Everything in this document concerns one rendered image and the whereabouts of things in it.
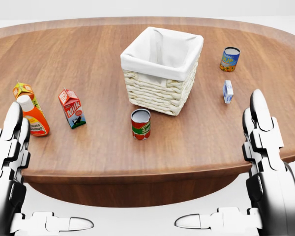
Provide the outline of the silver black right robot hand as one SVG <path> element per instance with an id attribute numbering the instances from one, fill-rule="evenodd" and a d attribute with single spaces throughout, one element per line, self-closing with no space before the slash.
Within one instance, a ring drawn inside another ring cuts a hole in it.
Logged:
<path id="1" fill-rule="evenodd" d="M 242 126 L 243 156 L 252 164 L 246 180 L 251 208 L 246 214 L 237 207 L 220 207 L 209 215 L 185 215 L 175 226 L 231 234 L 255 228 L 259 236 L 295 236 L 295 177 L 289 164 L 281 160 L 284 143 L 279 125 L 260 89 L 251 94 Z"/>

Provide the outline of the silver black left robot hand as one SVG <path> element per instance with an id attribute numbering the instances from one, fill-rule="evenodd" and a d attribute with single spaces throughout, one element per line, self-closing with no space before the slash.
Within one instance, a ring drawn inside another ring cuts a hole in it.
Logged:
<path id="1" fill-rule="evenodd" d="M 21 213 L 26 196 L 21 170 L 30 161 L 30 124 L 22 108 L 13 102 L 0 129 L 0 236 L 25 231 L 30 236 L 57 236 L 60 232 L 93 228 L 85 218 L 59 218 L 53 212 L 35 212 L 31 218 Z"/>

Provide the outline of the red milk carton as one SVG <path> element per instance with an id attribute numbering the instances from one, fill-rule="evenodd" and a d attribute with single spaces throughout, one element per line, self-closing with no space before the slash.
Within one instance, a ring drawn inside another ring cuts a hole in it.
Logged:
<path id="1" fill-rule="evenodd" d="M 81 102 L 74 91 L 64 88 L 59 95 L 59 101 L 72 129 L 86 124 Z"/>

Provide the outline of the white wicker basket with liner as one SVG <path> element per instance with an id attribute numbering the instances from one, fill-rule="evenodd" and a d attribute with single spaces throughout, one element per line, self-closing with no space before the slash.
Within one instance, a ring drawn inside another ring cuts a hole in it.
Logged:
<path id="1" fill-rule="evenodd" d="M 178 116 L 195 81 L 201 35 L 146 28 L 120 55 L 130 103 Z"/>

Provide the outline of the orange sauce bottle white cap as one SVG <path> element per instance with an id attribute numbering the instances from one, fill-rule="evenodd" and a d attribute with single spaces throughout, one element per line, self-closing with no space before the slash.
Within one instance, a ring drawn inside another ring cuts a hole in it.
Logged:
<path id="1" fill-rule="evenodd" d="M 50 132 L 43 113 L 32 103 L 28 95 L 19 96 L 16 101 L 21 105 L 23 117 L 30 123 L 30 133 L 34 136 L 46 136 Z"/>

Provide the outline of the orange juice carton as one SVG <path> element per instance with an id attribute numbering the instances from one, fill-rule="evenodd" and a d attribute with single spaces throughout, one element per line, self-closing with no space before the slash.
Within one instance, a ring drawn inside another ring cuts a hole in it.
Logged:
<path id="1" fill-rule="evenodd" d="M 15 97 L 15 99 L 17 99 L 18 97 L 22 96 L 22 95 L 28 95 L 31 98 L 32 103 L 34 104 L 34 106 L 39 109 L 41 112 L 42 109 L 40 107 L 40 104 L 32 90 L 32 87 L 29 84 L 25 84 L 25 83 L 20 83 L 17 81 L 16 85 L 14 86 L 13 90 L 13 95 Z"/>

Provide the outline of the small white blue box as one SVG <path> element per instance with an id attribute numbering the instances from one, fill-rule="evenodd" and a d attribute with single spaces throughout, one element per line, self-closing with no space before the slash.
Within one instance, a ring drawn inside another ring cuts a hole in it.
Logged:
<path id="1" fill-rule="evenodd" d="M 230 80 L 225 80 L 223 85 L 223 97 L 226 104 L 230 104 L 233 98 L 234 91 Z"/>

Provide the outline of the blue alphabet soup can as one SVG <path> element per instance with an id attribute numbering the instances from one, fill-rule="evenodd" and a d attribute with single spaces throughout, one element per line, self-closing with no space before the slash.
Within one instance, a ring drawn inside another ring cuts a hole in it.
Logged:
<path id="1" fill-rule="evenodd" d="M 220 63 L 220 69 L 227 72 L 235 70 L 240 56 L 240 49 L 236 47 L 226 47 Z"/>

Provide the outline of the red tomato sauce can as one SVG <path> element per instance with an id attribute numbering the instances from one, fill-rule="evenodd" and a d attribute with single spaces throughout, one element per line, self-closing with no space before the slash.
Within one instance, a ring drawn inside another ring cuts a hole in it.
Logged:
<path id="1" fill-rule="evenodd" d="M 150 112 L 147 109 L 136 109 L 131 114 L 132 135 L 137 140 L 150 136 Z"/>

